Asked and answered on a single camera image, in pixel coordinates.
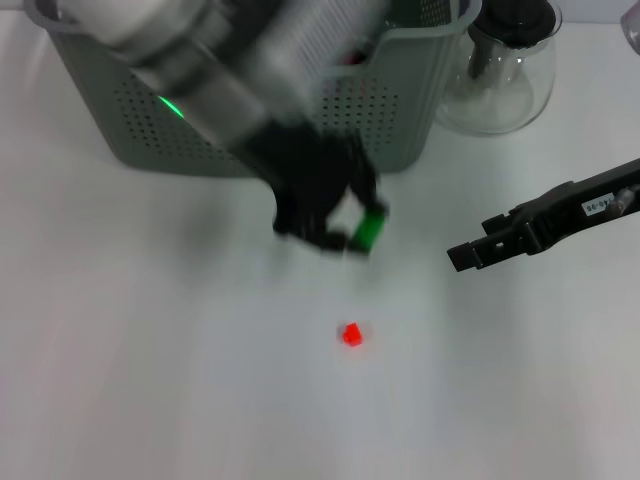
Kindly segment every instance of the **label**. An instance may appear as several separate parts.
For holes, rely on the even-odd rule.
[[[582,204],[582,209],[584,213],[587,214],[587,217],[591,215],[596,215],[598,213],[602,213],[607,209],[607,205],[613,202],[616,199],[613,193],[608,193],[607,195],[603,195],[598,198],[594,198],[589,202],[585,202]]]

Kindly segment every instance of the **white table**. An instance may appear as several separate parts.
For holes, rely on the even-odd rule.
[[[258,182],[120,166],[46,35],[0,14],[0,478],[639,478],[640,218],[482,272],[446,255],[640,156],[618,27],[558,53],[538,121],[436,126],[384,180],[371,261],[339,262],[276,241]]]

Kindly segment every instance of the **black lid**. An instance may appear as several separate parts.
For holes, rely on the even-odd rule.
[[[547,0],[486,0],[473,23],[510,48],[529,48],[549,37],[556,13]]]

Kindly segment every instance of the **green block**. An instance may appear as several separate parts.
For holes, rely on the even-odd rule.
[[[367,252],[371,251],[380,234],[384,230],[387,219],[381,214],[367,214],[353,236],[353,242]]]

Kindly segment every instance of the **gray basket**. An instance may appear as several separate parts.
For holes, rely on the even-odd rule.
[[[327,70],[314,120],[322,130],[357,129],[374,164],[399,172],[420,156],[459,36],[480,0],[393,0],[386,32],[365,65]],[[77,25],[61,23],[55,0],[26,0],[117,158],[143,170],[243,177],[232,155],[205,141]]]

